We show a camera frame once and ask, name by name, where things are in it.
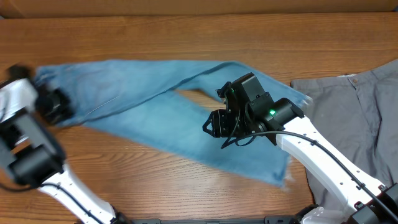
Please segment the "light blue denim jeans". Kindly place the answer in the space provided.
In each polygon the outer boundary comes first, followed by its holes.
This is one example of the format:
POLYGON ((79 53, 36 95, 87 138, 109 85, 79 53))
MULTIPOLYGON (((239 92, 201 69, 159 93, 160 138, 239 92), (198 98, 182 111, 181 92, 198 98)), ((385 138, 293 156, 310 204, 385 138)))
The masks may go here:
POLYGON ((216 98, 226 82, 254 73, 274 100, 302 106, 308 97, 236 61, 103 60, 44 65, 34 83, 59 89, 70 99, 73 116, 62 126, 84 125, 281 187, 289 155, 267 138, 223 149, 223 140, 202 129, 209 111, 180 94, 201 90, 216 98))

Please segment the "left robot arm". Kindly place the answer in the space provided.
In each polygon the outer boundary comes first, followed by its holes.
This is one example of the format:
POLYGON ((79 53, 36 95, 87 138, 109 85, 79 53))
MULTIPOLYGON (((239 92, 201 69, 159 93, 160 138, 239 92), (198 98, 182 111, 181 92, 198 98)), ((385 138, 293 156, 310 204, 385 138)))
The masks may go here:
POLYGON ((73 115, 59 89, 36 84, 30 68, 13 65, 1 83, 1 168, 19 188, 38 190, 71 211, 80 223, 130 223, 123 213, 97 197, 72 171, 65 151, 36 119, 48 124, 73 115))

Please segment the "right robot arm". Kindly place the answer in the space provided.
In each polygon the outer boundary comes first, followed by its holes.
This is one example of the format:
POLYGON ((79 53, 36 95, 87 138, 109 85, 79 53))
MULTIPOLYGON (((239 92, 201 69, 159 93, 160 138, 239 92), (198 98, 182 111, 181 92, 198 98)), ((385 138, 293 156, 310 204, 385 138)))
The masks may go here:
POLYGON ((397 185, 386 187, 354 165, 292 101, 274 101, 253 73, 216 92, 226 108, 211 112, 204 132, 225 138, 222 147, 267 138, 300 161, 341 204, 337 210, 313 204, 293 216, 265 218, 265 223, 397 223, 397 185))

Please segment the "grey trousers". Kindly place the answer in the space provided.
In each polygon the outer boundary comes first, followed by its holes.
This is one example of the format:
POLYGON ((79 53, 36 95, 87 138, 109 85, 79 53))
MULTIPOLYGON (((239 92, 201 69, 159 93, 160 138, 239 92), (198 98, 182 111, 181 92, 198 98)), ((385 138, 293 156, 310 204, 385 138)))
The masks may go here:
POLYGON ((304 113, 353 164, 390 187, 397 182, 397 61, 358 74, 293 80, 313 103, 304 113))

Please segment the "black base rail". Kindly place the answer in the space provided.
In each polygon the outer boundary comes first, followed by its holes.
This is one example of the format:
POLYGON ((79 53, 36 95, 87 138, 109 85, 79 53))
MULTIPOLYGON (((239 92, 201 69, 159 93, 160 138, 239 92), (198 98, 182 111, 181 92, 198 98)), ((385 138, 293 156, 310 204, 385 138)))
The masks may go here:
POLYGON ((199 220, 160 220, 137 219, 132 224, 294 224, 299 223, 292 215, 266 216, 264 218, 231 218, 231 219, 199 219, 199 220))

